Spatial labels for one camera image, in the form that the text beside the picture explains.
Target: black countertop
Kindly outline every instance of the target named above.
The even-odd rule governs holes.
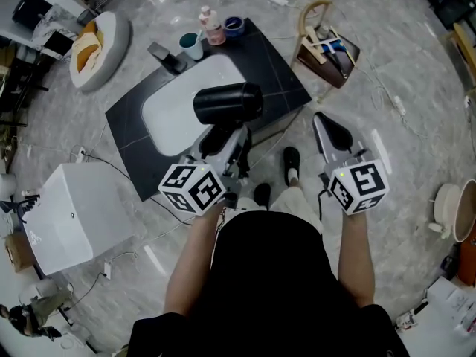
[[[204,58],[224,54],[231,58],[247,82],[260,86],[264,99],[263,115],[247,123],[253,133],[311,100],[286,61],[250,19],[245,20],[245,33],[241,37],[227,39],[220,46],[210,46],[206,39],[202,43]],[[188,68],[196,64],[184,53],[178,57],[187,61]],[[158,68],[106,113],[119,154],[142,201],[158,192],[157,186],[169,166],[179,162],[181,156],[165,156],[158,152],[141,114],[146,99],[173,78],[165,68]]]

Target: pink bottle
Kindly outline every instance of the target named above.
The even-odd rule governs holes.
[[[215,10],[205,5],[202,7],[199,19],[210,45],[221,45],[225,42],[225,31]]]

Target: black tumbler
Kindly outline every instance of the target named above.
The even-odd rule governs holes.
[[[196,94],[193,109],[202,124],[246,122],[261,115],[263,94],[247,82],[212,87]]]

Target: concrete floor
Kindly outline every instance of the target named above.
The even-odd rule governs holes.
[[[303,7],[314,0],[289,0]],[[463,108],[464,89],[437,35],[443,27],[426,0],[333,0],[331,23],[363,50],[358,67],[339,90],[331,91],[323,104],[311,102],[284,138],[268,152],[279,136],[255,147],[250,162],[260,160],[251,171],[245,195],[256,184],[273,185],[273,198],[284,189],[280,154],[295,145],[301,152],[301,181],[311,206],[317,210],[317,193],[322,189],[318,174],[324,160],[318,154],[311,127],[313,113],[327,110],[351,120],[373,144],[370,132],[378,129],[392,163],[391,192],[383,203],[368,212],[370,247],[376,270],[376,302],[395,318],[419,303],[423,290],[433,282],[451,240],[441,240],[428,230],[432,204],[438,187],[445,182],[462,184],[474,177],[471,135]],[[19,191],[39,187],[53,170],[68,162],[76,144],[94,146],[94,155],[124,170],[105,111],[158,63],[147,53],[151,41],[179,50],[178,39],[197,30],[199,8],[209,4],[224,18],[231,14],[250,17],[289,61],[295,41],[300,10],[279,7],[266,0],[114,0],[107,7],[126,16],[133,27],[132,42],[114,77],[99,91],[84,94],[69,78],[68,66],[57,63],[46,77],[47,93],[40,92],[28,111],[28,127],[20,135],[25,144],[60,149],[20,147],[13,163]],[[327,84],[302,65],[295,72],[314,99]],[[393,109],[375,75],[392,97],[398,95],[407,114],[405,124]],[[139,318],[161,313],[168,277],[187,236],[187,229],[167,212],[149,201],[141,202],[133,186],[119,173],[118,191],[129,215],[134,237],[101,257],[57,274],[69,280],[76,298],[83,295],[102,271],[106,260],[127,251],[113,262],[112,280],[100,278],[70,316],[94,335],[93,345],[113,351],[127,343]],[[341,234],[341,213],[333,199],[323,198],[324,245],[336,270]],[[149,245],[163,266],[159,273],[145,254]]]

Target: black shirt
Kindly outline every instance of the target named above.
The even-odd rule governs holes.
[[[247,212],[216,241],[190,318],[136,321],[128,357],[408,356],[388,314],[359,309],[335,279],[322,237],[285,213]]]
[[[22,314],[22,310],[22,306],[13,307],[10,310],[10,316],[8,320],[11,322],[11,324],[16,330],[18,330],[22,335],[24,335],[25,328],[27,326],[27,318]],[[31,306],[26,306],[26,310],[30,313],[31,327],[33,328],[33,333],[35,333],[38,330],[38,322],[36,321]]]

